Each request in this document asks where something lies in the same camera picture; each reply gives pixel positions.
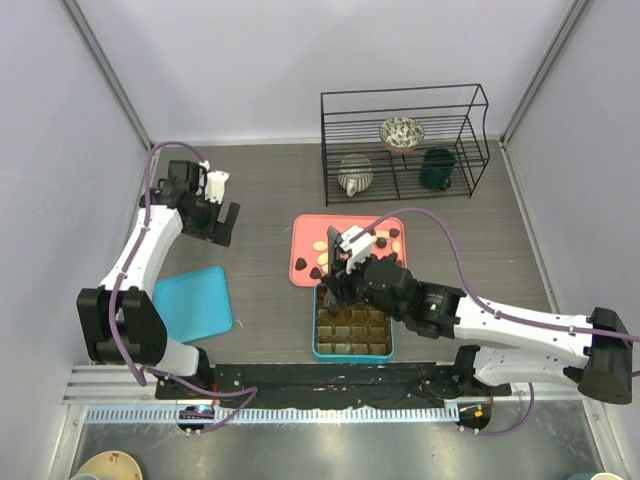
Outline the stainless steel tongs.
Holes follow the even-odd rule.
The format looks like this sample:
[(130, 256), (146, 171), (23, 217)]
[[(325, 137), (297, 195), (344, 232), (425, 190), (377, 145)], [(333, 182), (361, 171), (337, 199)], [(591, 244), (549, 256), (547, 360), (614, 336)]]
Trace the stainless steel tongs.
[(328, 239), (328, 273), (322, 277), (326, 288), (324, 306), (336, 316), (342, 306), (342, 285), (346, 276), (346, 261), (341, 256), (341, 233), (333, 226), (327, 229)]

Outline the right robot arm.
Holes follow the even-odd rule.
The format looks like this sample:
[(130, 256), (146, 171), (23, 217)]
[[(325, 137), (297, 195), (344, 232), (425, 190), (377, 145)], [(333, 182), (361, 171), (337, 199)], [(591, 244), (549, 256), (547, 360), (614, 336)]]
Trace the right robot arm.
[(609, 404), (632, 400), (632, 336), (619, 315), (555, 315), (488, 301), (415, 279), (389, 258), (353, 268), (337, 261), (323, 276), (331, 309), (366, 303), (429, 339), (458, 339), (451, 380), (465, 395), (507, 383), (572, 384)]

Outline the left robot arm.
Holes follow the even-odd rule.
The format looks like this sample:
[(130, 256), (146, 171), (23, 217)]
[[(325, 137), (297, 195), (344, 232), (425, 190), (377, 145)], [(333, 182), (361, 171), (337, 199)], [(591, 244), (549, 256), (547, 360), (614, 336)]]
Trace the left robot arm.
[(134, 231), (111, 271), (94, 288), (80, 291), (76, 307), (89, 358), (100, 365), (127, 365), (178, 377), (190, 398), (213, 385), (207, 354), (169, 336), (153, 303), (156, 280), (171, 245), (181, 235), (227, 247), (240, 211), (223, 206), (228, 173), (206, 161), (173, 160), (167, 175), (147, 180)]

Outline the pink tray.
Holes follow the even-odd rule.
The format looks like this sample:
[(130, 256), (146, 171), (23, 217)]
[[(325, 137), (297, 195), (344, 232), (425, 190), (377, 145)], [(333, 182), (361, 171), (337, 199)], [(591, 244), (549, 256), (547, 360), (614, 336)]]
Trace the pink tray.
[[(328, 259), (327, 229), (340, 232), (357, 225), (364, 228), (376, 220), (375, 216), (303, 214), (293, 223), (290, 251), (289, 279), (297, 287), (314, 287), (319, 279), (313, 270), (324, 274), (327, 270), (320, 260)], [(395, 253), (402, 266), (408, 265), (405, 229), (401, 220), (391, 217), (374, 228), (374, 236), (384, 238), (383, 248), (374, 244), (372, 253), (378, 258)]]

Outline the blue tin lid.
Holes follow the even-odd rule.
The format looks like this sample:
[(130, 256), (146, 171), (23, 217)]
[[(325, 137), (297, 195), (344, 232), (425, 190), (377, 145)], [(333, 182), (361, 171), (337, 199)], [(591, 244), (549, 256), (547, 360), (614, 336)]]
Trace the blue tin lid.
[(233, 327), (226, 276), (219, 266), (159, 280), (153, 301), (168, 336), (180, 343), (222, 335)]

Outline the striped ceramic cup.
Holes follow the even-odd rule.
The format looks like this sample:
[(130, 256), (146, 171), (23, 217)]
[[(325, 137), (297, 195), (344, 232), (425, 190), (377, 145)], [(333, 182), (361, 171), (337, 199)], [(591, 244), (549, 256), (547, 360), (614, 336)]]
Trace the striped ceramic cup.
[(362, 154), (345, 156), (339, 165), (337, 181), (348, 198), (367, 190), (373, 181), (373, 168), (368, 157)]

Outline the dark green mug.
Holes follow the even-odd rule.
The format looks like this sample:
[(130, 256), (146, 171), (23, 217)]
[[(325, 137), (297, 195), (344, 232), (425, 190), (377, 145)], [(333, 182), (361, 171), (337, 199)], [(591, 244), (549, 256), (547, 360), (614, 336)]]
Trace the dark green mug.
[(448, 190), (451, 187), (451, 174), (455, 164), (456, 158), (449, 150), (443, 148), (427, 150), (419, 172), (420, 184), (431, 190)]

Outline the patterned ceramic bowl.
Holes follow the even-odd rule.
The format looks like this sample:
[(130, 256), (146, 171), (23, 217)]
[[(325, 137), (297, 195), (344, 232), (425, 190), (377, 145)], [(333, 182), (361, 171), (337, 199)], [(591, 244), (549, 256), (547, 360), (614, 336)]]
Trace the patterned ceramic bowl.
[(403, 116), (390, 117), (379, 128), (383, 146), (390, 152), (406, 154), (414, 151), (425, 136), (424, 127), (415, 119)]

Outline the beige plate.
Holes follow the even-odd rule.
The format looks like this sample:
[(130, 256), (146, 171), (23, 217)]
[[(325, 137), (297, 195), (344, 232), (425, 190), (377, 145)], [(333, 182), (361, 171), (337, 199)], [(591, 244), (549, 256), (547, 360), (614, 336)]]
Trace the beige plate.
[(84, 462), (72, 479), (143, 480), (144, 474), (133, 456), (123, 451), (108, 450)]

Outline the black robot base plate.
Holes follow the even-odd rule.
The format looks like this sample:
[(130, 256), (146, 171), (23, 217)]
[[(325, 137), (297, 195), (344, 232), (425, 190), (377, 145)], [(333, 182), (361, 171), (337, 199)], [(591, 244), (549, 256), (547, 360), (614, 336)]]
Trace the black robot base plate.
[(369, 406), (378, 409), (441, 407), (446, 400), (508, 397), (508, 384), (487, 387), (454, 373), (451, 365), (434, 362), (366, 364), (217, 364), (204, 380), (187, 382), (235, 398), (215, 399), (236, 408), (255, 387), (249, 403), (255, 409), (343, 410)]

